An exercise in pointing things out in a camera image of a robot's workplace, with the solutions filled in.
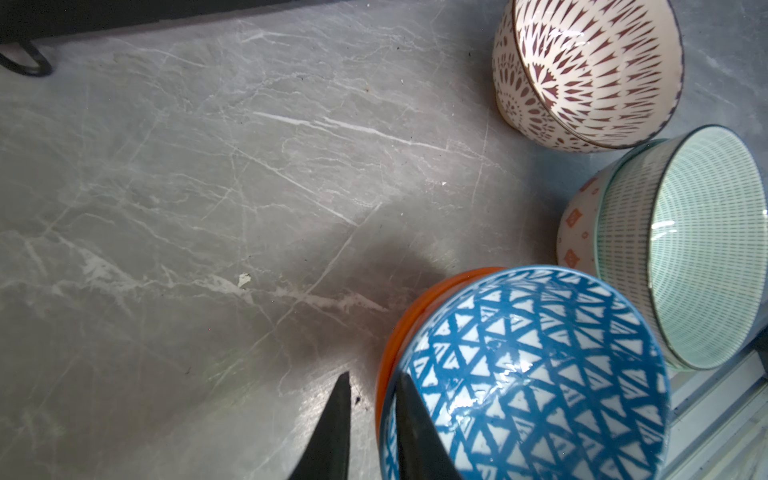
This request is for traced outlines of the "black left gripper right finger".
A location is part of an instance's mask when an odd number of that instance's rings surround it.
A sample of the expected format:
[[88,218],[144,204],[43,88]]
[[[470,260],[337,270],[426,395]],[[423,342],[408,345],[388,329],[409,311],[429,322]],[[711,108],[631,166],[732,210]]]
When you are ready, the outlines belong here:
[[395,387],[399,474],[401,479],[460,480],[412,378],[401,373]]

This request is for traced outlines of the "white maroon patterned bowl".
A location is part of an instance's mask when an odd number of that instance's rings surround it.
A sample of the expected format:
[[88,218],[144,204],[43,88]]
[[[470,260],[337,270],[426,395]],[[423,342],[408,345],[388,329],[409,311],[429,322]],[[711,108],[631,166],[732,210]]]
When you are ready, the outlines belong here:
[[511,1],[492,50],[497,108],[539,145],[622,150],[677,108],[683,42],[668,1]]

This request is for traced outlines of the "mint green bowl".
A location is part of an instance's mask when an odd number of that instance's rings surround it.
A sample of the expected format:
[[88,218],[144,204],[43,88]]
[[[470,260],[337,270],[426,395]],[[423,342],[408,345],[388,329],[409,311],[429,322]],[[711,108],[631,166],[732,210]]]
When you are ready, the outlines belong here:
[[721,125],[636,147],[572,197],[556,258],[630,300],[669,366],[718,368],[745,343],[767,276],[757,162]]

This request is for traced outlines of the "blue triangle patterned bowl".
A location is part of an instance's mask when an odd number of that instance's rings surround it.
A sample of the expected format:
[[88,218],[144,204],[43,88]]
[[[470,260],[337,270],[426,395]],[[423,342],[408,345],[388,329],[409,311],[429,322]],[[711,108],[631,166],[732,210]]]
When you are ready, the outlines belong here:
[[402,343],[407,375],[462,479],[654,479],[669,379],[647,322],[616,289],[552,265],[448,291]]

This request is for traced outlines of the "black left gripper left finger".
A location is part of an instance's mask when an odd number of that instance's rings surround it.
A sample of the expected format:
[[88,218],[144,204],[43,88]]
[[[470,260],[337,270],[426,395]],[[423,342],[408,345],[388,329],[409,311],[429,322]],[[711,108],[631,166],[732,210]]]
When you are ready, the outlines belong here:
[[350,375],[345,372],[338,377],[309,443],[289,479],[347,480],[350,424]]

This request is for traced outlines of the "orange bowl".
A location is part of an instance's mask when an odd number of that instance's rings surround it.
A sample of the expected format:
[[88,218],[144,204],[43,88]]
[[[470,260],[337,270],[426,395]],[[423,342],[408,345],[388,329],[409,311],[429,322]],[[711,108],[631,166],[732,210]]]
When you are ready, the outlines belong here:
[[467,285],[502,270],[504,270],[504,267],[484,267],[446,278],[420,295],[401,316],[387,341],[378,369],[375,394],[377,444],[380,444],[381,418],[385,410],[387,388],[407,344],[412,340],[425,320],[450,296]]

